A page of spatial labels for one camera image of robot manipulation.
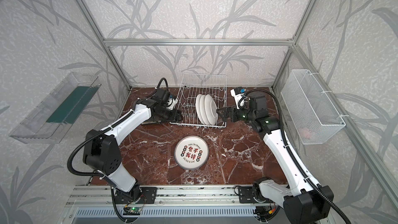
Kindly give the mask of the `white round plate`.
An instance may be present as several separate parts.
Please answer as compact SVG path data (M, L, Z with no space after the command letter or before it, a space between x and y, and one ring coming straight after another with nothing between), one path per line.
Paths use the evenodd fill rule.
M203 94L201 96L201 98L200 98L200 112L201 112L201 116L202 116L202 119L203 119L203 123L205 125L210 125L210 122L209 122L209 120L207 118L207 115L206 115L206 103L205 103L205 100L206 100L207 96L208 96L208 94L206 94L206 95Z
M201 94L198 94L198 95L197 95L197 97L196 97L196 99L195 99L195 107L196 107L196 111L197 111L197 116L198 116L198 118L199 118L201 124L205 124L205 121L204 121L203 118L202 118L201 109L200 109L200 99L201 99L201 97L202 97Z
M176 163L185 170L196 170L208 160L207 143L198 136L188 136L179 141L174 150Z
M216 125L217 123L217 106L210 94L205 96L205 114L208 119L209 125Z

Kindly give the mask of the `aluminium mounting rail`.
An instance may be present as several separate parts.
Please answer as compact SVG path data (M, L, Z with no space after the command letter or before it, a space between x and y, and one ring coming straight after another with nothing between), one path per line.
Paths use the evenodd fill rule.
M154 204L132 204L144 207L169 206L274 206L270 203L240 203L234 185L157 185ZM67 207L112 206L109 186L76 186L66 203Z

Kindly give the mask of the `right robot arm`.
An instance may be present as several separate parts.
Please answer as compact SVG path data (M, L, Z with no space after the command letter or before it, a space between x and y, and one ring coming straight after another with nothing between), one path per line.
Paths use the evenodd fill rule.
M271 92L242 87L231 90L235 106L217 110L223 121L230 119L250 125L271 150L287 179L287 187L271 178L256 180L253 184L254 198L259 202L271 200L276 203L284 209L292 224L311 224L325 219L330 209L334 209L349 224L348 216L333 203L334 194L330 187L321 186L292 147L285 132L283 117L268 113L268 95L273 98L279 111L280 104Z

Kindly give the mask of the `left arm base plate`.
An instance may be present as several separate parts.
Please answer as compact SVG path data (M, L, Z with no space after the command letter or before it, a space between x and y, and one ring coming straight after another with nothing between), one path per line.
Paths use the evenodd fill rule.
M157 187L133 187L129 192L116 190L114 200L116 204L154 204Z

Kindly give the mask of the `clear plastic wall bin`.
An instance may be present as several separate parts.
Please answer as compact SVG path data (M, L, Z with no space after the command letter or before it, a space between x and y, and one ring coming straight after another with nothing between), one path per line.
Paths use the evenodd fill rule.
M101 85L96 75L69 73L9 136L25 144L60 143Z

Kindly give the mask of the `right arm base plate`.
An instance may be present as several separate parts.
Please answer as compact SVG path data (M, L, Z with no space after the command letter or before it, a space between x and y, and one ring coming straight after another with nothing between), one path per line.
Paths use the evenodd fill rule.
M270 203L274 204L274 202L268 198L263 197L259 190L256 190L253 186L236 186L237 189L236 194L239 197L240 203Z

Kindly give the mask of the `pink object in basket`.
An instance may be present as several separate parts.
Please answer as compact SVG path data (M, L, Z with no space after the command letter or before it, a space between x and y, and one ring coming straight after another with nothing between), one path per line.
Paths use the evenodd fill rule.
M311 130L309 130L308 128L301 128L301 129L299 129L298 132L302 139L310 140L314 135L314 133Z

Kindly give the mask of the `aluminium frame crossbar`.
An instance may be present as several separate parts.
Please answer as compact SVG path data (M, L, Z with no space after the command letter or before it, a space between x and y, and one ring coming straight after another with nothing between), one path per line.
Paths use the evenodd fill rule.
M107 46L291 46L292 39L105 39Z

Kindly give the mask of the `left green circuit board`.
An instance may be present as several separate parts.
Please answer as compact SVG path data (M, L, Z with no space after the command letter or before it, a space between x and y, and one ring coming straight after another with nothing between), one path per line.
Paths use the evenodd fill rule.
M127 216L137 216L140 215L143 210L143 207L137 206L125 206L123 208L123 214Z

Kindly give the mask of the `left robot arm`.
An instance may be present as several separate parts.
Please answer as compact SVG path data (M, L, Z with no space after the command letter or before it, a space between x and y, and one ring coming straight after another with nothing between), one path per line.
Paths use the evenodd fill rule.
M160 79L154 92L146 97L138 98L126 114L114 123L101 130L91 130L86 139L78 145L67 160L67 169L77 176L98 176L111 186L112 196L122 196L129 202L137 202L142 196L138 180L133 177L122 164L120 144L140 125L154 125L177 122L182 120L182 113L177 109L178 99L167 84L165 78ZM83 150L83 163L92 172L81 172L73 167L73 159Z

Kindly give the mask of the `white mesh wall basket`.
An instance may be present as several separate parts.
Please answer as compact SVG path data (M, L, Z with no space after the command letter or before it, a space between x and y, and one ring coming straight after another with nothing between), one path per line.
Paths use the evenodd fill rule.
M299 137L301 128L314 133L310 140L300 137L304 145L324 144L346 126L327 91L307 69L293 69L281 95Z

